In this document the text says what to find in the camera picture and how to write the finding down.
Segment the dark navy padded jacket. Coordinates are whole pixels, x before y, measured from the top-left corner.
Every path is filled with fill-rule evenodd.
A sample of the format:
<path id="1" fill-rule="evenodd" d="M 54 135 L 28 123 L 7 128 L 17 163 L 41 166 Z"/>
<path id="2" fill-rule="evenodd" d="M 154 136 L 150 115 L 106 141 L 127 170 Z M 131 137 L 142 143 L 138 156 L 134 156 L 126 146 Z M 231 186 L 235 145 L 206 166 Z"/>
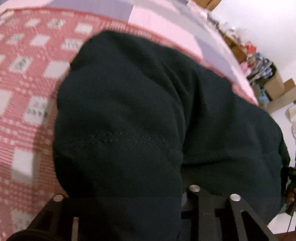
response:
<path id="1" fill-rule="evenodd" d="M 269 223 L 290 156 L 229 80 L 124 33 L 90 38 L 57 94 L 53 160 L 80 240 L 181 240 L 185 188 L 239 194 Z"/>

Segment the blue plaid clothes pile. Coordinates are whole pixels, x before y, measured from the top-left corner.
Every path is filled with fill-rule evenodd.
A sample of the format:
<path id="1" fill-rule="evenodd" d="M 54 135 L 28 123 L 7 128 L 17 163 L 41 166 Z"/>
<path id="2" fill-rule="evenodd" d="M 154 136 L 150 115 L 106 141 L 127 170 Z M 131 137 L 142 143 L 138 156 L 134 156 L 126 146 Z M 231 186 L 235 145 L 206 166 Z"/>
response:
<path id="1" fill-rule="evenodd" d="M 253 78 L 269 78 L 273 75 L 272 65 L 273 62 L 264 57 L 261 53 L 254 53 L 253 55 L 247 58 L 247 64 L 251 70 L 248 75 L 248 80 Z"/>

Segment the cardboard box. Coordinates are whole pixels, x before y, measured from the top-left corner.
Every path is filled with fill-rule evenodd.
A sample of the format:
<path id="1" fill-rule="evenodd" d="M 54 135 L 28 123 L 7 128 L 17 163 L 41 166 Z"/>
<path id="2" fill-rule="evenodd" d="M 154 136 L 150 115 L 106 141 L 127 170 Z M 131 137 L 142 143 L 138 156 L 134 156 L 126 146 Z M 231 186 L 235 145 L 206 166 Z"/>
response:
<path id="1" fill-rule="evenodd" d="M 283 82 L 278 71 L 276 71 L 274 77 L 267 81 L 263 88 L 270 100 L 266 107 L 269 114 L 295 102 L 295 81 L 290 78 Z"/>

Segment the red white patterned mat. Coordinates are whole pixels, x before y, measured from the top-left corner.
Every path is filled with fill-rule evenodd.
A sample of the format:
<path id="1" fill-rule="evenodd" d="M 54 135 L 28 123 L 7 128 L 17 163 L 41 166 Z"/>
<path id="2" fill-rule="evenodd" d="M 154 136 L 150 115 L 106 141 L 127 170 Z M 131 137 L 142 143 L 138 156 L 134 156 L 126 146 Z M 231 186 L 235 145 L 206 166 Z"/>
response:
<path id="1" fill-rule="evenodd" d="M 41 208 L 62 190 L 56 179 L 51 148 L 58 82 L 82 44 L 103 30 L 150 39 L 184 52 L 217 72 L 173 41 L 107 16 L 89 16 L 81 11 L 69 14 L 64 9 L 50 7 L 3 12 L 1 240 L 27 228 Z"/>

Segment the purple pink checkered bedsheet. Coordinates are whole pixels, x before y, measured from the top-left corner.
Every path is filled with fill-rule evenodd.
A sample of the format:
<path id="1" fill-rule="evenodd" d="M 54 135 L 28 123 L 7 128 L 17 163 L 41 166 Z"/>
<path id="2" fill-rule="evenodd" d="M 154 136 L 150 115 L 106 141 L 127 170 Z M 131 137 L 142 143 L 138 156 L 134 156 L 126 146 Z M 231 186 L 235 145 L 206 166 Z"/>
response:
<path id="1" fill-rule="evenodd" d="M 69 14 L 103 15 L 159 34 L 237 82 L 239 94 L 258 104 L 230 48 L 193 1 L 1 1 L 2 13 L 43 7 L 64 9 Z"/>

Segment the wooden headboard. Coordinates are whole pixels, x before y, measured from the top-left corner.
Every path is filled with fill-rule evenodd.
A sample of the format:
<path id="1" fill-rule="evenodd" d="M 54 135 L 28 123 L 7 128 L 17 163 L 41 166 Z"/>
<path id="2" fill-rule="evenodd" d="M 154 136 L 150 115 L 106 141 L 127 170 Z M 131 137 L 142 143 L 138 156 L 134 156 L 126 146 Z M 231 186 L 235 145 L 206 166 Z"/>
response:
<path id="1" fill-rule="evenodd" d="M 221 0 L 194 0 L 194 2 L 202 8 L 212 11 L 221 3 Z"/>

